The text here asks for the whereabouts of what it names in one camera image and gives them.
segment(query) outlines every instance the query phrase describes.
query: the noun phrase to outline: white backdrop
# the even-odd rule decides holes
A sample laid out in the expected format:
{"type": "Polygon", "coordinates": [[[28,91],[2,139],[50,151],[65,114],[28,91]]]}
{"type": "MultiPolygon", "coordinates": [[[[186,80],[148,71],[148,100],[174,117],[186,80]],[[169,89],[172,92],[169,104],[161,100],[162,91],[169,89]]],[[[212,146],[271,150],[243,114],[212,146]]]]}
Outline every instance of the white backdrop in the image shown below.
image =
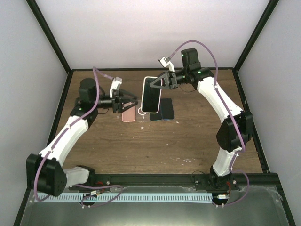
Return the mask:
{"type": "Polygon", "coordinates": [[[239,71],[271,172],[301,225],[301,4],[279,1],[239,71]]]}
{"type": "MultiPolygon", "coordinates": [[[[268,0],[37,0],[71,68],[161,67],[196,39],[219,67],[237,62],[268,0]]],[[[202,66],[214,66],[196,44],[202,66]]],[[[179,55],[173,59],[182,66],[179,55]]]]}
{"type": "Polygon", "coordinates": [[[0,1],[0,225],[26,190],[26,158],[45,146],[67,74],[26,1],[0,1]]]}

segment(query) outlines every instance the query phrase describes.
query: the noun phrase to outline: wooden table surface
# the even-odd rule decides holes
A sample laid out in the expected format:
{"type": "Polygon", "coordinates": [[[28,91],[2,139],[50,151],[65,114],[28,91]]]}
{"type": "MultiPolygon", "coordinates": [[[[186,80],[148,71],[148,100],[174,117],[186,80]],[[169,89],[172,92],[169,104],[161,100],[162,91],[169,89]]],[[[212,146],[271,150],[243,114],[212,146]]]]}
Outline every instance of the wooden table surface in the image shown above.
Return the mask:
{"type": "MultiPolygon", "coordinates": [[[[121,77],[122,89],[141,99],[143,78],[158,76],[161,71],[113,71],[106,72],[121,77]]],[[[93,72],[74,72],[58,132],[67,122],[79,96],[79,82],[93,78],[93,72]]],[[[108,93],[111,81],[98,76],[100,85],[108,93]]],[[[218,82],[229,97],[242,108],[231,70],[220,70],[218,82]]],[[[191,85],[183,85],[186,91],[191,85]]],[[[180,89],[163,90],[162,98],[173,100],[175,119],[172,121],[122,122],[121,114],[98,115],[89,130],[78,140],[67,156],[64,169],[86,165],[96,173],[111,174],[178,174],[195,170],[209,172],[215,162],[219,146],[216,133],[221,122],[197,91],[185,93],[180,89]]],[[[235,162],[235,170],[261,173],[256,149],[251,140],[246,152],[235,162]]]]}

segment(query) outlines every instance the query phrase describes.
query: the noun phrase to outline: black metal frame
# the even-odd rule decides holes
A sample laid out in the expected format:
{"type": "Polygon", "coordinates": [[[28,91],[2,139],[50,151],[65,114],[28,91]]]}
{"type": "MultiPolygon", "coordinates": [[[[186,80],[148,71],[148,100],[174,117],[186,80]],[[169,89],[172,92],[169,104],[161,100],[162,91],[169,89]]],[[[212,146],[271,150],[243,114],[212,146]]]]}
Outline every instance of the black metal frame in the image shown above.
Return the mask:
{"type": "MultiPolygon", "coordinates": [[[[55,114],[55,119],[53,122],[53,126],[51,128],[51,132],[48,139],[48,144],[55,138],[56,130],[58,123],[60,121],[60,117],[62,114],[63,106],[66,100],[66,96],[69,90],[69,85],[72,79],[72,75],[74,71],[91,71],[91,69],[70,69],[61,49],[59,48],[42,12],[40,11],[37,3],[35,0],[26,0],[28,5],[30,6],[31,10],[33,11],[34,15],[36,16],[41,28],[43,29],[46,37],[48,38],[51,46],[53,47],[57,57],[61,61],[65,71],[68,73],[65,86],[63,89],[63,93],[59,102],[58,109],[55,114]]],[[[274,8],[276,7],[279,0],[270,0],[267,7],[265,8],[257,26],[255,27],[247,45],[245,46],[238,62],[236,63],[235,67],[229,68],[220,68],[220,69],[231,69],[233,71],[234,79],[238,88],[238,92],[243,103],[243,107],[245,110],[249,110],[248,102],[246,100],[243,88],[240,83],[238,71],[241,68],[242,64],[244,63],[245,59],[247,58],[250,50],[252,49],[254,43],[256,42],[258,36],[260,35],[262,29],[264,28],[267,20],[269,19],[270,15],[272,14],[274,8]]],[[[162,68],[116,68],[116,69],[101,69],[103,71],[145,71],[145,70],[163,70],[162,68]]],[[[287,219],[289,224],[294,226],[295,222],[288,206],[285,194],[283,192],[279,177],[277,173],[270,173],[269,167],[256,131],[255,125],[253,125],[253,140],[255,143],[255,147],[258,153],[259,161],[261,163],[261,168],[263,173],[256,173],[256,174],[247,174],[250,180],[250,184],[252,185],[274,185],[276,186],[279,194],[283,197],[282,205],[285,209],[287,219]]],[[[178,186],[193,186],[195,183],[191,180],[191,174],[167,174],[167,175],[105,175],[105,174],[98,174],[96,175],[98,180],[107,181],[109,180],[111,184],[120,184],[122,186],[166,186],[169,185],[178,185],[178,186]]],[[[193,175],[193,177],[198,178],[202,175],[193,175]]],[[[234,175],[235,180],[237,181],[237,185],[246,185],[246,179],[243,175],[234,175]]],[[[20,225],[22,216],[26,207],[26,203],[30,194],[30,189],[26,189],[24,198],[22,200],[18,215],[16,217],[14,225],[20,225]]]]}

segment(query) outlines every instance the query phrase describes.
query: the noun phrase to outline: black smartphone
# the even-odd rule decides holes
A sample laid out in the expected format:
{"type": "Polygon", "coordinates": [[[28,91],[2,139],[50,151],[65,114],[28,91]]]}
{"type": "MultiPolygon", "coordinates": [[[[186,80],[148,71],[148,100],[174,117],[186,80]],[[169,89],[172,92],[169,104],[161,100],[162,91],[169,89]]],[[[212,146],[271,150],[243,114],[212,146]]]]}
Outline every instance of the black smartphone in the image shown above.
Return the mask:
{"type": "MultiPolygon", "coordinates": [[[[145,77],[142,89],[142,111],[150,114],[158,113],[160,110],[161,89],[151,88],[150,84],[156,77],[145,77]]],[[[162,85],[162,80],[155,83],[155,85],[162,85]]]]}
{"type": "Polygon", "coordinates": [[[171,98],[161,99],[161,112],[163,120],[174,119],[174,107],[171,98]]]}
{"type": "Polygon", "coordinates": [[[160,106],[159,106],[159,111],[157,113],[150,114],[150,120],[151,121],[161,121],[162,120],[162,112],[161,112],[161,107],[160,106]]]}

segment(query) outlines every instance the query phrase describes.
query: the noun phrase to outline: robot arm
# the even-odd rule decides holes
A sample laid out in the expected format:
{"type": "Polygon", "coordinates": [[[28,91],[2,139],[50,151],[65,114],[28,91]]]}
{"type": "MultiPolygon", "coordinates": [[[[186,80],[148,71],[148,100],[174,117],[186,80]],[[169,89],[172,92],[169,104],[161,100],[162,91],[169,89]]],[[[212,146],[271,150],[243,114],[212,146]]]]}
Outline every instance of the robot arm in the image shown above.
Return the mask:
{"type": "MultiPolygon", "coordinates": [[[[98,108],[108,109],[111,107],[114,113],[122,113],[138,104],[135,95],[119,89],[121,83],[121,78],[117,77],[113,79],[110,94],[99,98],[98,108]],[[123,104],[128,102],[133,103],[130,106],[123,107],[123,104]]],[[[95,104],[95,94],[96,84],[94,79],[87,78],[80,82],[79,98],[77,98],[75,107],[63,129],[39,155],[31,154],[26,160],[27,185],[29,188],[33,188],[37,169],[49,151],[51,153],[48,155],[39,175],[38,191],[59,196],[66,187],[86,182],[89,184],[95,183],[95,172],[92,168],[77,166],[73,169],[63,170],[63,163],[68,153],[77,140],[91,127],[98,116],[97,108],[72,127],[70,127],[70,124],[91,109],[95,104]]]]}
{"type": "MultiPolygon", "coordinates": [[[[240,141],[236,134],[233,122],[229,118],[229,113],[222,103],[220,97],[217,95],[214,86],[214,75],[208,68],[201,68],[201,64],[198,61],[198,54],[194,48],[183,50],[182,62],[184,69],[178,71],[163,72],[156,80],[154,80],[150,86],[159,89],[174,89],[179,84],[189,83],[192,84],[194,89],[202,94],[221,120],[221,127],[216,135],[217,142],[220,146],[220,150],[217,159],[210,169],[211,184],[214,187],[218,187],[223,183],[232,170],[232,165],[238,156],[238,152],[242,150],[240,147],[240,141]],[[162,86],[155,85],[159,80],[162,80],[164,84],[162,86]]],[[[172,63],[167,61],[168,58],[163,57],[159,62],[164,66],[170,66],[172,63]]],[[[253,116],[249,111],[244,112],[239,106],[237,106],[222,90],[222,88],[216,85],[223,100],[230,109],[234,119],[238,125],[240,133],[242,135],[244,144],[251,139],[253,116]]]]}

